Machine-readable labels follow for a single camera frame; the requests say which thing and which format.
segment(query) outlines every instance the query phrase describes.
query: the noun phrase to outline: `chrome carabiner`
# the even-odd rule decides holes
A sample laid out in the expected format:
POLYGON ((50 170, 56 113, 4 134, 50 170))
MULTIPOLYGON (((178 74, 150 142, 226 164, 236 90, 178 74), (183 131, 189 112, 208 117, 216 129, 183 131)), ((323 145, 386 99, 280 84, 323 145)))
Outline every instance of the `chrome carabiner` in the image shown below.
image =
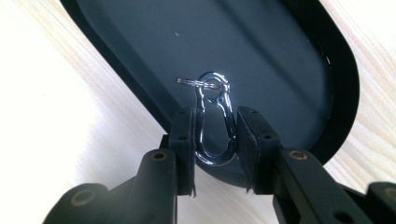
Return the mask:
POLYGON ((230 83, 227 78, 219 73, 208 72, 201 75, 198 80, 188 80, 178 78, 178 83, 187 84, 195 87, 195 95, 197 97, 197 106, 195 108, 195 136, 196 145, 195 155, 205 164, 208 165, 224 165, 233 159, 236 153, 236 125, 233 118, 233 110, 230 101, 230 83), (209 84, 208 81, 216 80, 221 85, 209 84), (204 90, 220 91, 219 95, 214 98, 205 97, 204 90), (227 148, 219 155, 208 153, 204 146, 204 126, 205 126, 205 100, 210 104, 218 106, 224 117, 224 122, 228 134, 227 148))

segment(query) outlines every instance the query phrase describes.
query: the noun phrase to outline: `screw hole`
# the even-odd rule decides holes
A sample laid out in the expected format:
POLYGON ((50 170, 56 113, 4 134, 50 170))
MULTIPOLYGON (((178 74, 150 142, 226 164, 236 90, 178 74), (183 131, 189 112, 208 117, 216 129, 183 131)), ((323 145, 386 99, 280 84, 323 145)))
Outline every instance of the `screw hole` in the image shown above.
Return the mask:
POLYGON ((92 189, 82 189, 79 192, 77 192, 75 195, 73 195, 72 199, 70 200, 70 203, 75 206, 83 206, 87 203, 90 203, 93 201, 95 198, 95 191, 92 189))
POLYGON ((334 217, 342 223, 354 223, 353 218, 345 212, 336 212, 334 217))
POLYGON ((154 161, 163 161, 166 159, 166 154, 163 152, 157 152, 151 157, 154 161))
POLYGON ((295 160, 304 161, 308 158, 303 152, 301 151, 291 151, 289 155, 294 158, 295 160))

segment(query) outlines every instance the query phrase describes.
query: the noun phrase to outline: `metal clip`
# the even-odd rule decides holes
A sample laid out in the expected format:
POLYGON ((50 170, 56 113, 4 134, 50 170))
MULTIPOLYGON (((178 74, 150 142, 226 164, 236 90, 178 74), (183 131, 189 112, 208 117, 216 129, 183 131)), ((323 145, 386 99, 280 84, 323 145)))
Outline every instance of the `metal clip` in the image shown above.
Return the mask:
POLYGON ((208 72, 201 75, 198 80, 189 80, 178 78, 177 83, 186 84, 195 87, 197 97, 197 106, 195 108, 195 136, 196 144, 195 155, 205 164, 216 166, 224 165, 233 159, 236 153, 236 125, 233 118, 233 110, 230 101, 230 83, 227 78, 219 73, 208 72), (207 83, 210 80, 216 80, 221 86, 207 83), (205 97, 203 90, 220 91, 219 95, 214 98, 205 97), (228 134, 228 144, 226 150, 220 155, 209 154, 204 146, 204 124, 205 124, 205 105, 207 100, 210 104, 217 105, 223 112, 224 122, 228 134))

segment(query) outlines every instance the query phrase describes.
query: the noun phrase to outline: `wood grain surface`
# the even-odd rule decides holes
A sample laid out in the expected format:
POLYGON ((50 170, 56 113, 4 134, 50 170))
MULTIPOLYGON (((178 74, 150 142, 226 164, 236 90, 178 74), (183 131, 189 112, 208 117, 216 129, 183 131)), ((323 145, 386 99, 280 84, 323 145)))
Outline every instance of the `wood grain surface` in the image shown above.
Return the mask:
MULTIPOLYGON (((325 165, 365 191, 396 182, 396 2, 322 0, 356 57, 361 100, 352 131, 325 165)), ((70 188, 113 188, 136 174, 164 131, 58 1, 0 0, 0 223, 41 223, 70 188)), ((256 196, 196 169, 178 223, 277 223, 256 196)))

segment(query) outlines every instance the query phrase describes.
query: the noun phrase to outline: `metal hook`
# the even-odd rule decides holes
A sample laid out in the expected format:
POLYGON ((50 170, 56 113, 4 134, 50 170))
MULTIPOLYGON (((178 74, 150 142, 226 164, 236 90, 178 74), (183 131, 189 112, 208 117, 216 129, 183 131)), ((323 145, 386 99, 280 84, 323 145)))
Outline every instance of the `metal hook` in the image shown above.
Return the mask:
POLYGON ((236 125, 233 118, 233 110, 230 101, 230 83, 227 78, 219 73, 208 72, 201 75, 198 80, 178 78, 177 83, 195 87, 197 106, 195 108, 195 155, 200 161, 208 165, 224 165, 233 159, 236 153, 236 125), (207 83, 210 80, 218 81, 221 86, 207 83), (220 91, 214 98, 205 97, 203 90, 220 91), (217 105, 223 112, 224 122, 228 134, 228 144, 226 150, 220 155, 209 154, 204 146, 204 124, 205 124, 205 105, 207 100, 213 105, 217 105))

